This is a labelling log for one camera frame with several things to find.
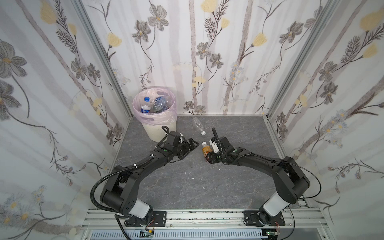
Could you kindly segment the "orange red label bottle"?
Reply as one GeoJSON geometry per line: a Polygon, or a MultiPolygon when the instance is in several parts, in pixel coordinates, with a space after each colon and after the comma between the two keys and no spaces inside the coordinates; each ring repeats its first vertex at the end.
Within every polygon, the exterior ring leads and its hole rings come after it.
{"type": "Polygon", "coordinates": [[[210,145],[207,144],[207,142],[202,142],[202,151],[203,151],[204,158],[206,158],[208,154],[213,151],[213,149],[211,148],[210,145]]]}

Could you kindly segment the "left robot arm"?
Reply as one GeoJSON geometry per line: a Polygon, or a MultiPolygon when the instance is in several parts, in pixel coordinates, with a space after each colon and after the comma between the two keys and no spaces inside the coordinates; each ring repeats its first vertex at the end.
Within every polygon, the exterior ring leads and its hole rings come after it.
{"type": "Polygon", "coordinates": [[[117,166],[95,183],[91,190],[91,202],[100,210],[116,213],[119,218],[136,217],[141,225],[149,226],[154,217],[153,207],[138,198],[140,183],[151,173],[183,160],[199,143],[171,131],[156,145],[152,153],[141,161],[127,166],[117,166]]]}

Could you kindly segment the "Pepsi blue label bottle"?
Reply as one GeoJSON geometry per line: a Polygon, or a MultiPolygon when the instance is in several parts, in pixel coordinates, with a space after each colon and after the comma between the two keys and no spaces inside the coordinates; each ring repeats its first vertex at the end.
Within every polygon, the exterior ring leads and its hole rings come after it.
{"type": "Polygon", "coordinates": [[[141,113],[149,114],[151,111],[151,103],[149,97],[144,97],[144,102],[141,105],[141,113]]]}

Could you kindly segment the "Pocari Sweat bottle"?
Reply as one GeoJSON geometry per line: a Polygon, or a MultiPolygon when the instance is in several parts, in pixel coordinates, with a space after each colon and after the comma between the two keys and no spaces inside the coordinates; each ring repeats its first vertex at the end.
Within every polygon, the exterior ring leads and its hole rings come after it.
{"type": "Polygon", "coordinates": [[[153,110],[155,112],[162,111],[164,108],[169,109],[174,104],[174,100],[171,96],[160,96],[155,99],[153,104],[153,110]]]}

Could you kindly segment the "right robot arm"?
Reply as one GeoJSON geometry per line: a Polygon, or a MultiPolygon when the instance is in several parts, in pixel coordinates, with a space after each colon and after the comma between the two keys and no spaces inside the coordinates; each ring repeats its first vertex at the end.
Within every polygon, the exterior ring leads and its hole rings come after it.
{"type": "Polygon", "coordinates": [[[295,204],[311,186],[303,169],[291,157],[270,158],[237,148],[230,149],[225,154],[209,152],[206,160],[210,164],[223,163],[251,168],[273,179],[276,191],[257,213],[256,222],[261,226],[269,226],[275,222],[276,216],[289,205],[295,204]]]}

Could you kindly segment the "clear ribbed bottle white cap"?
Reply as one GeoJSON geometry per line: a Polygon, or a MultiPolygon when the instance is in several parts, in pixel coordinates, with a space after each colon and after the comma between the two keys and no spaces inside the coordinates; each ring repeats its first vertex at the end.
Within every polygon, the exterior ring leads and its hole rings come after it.
{"type": "Polygon", "coordinates": [[[201,121],[198,118],[193,118],[193,124],[202,136],[206,135],[205,128],[203,127],[203,124],[201,123],[201,121]]]}

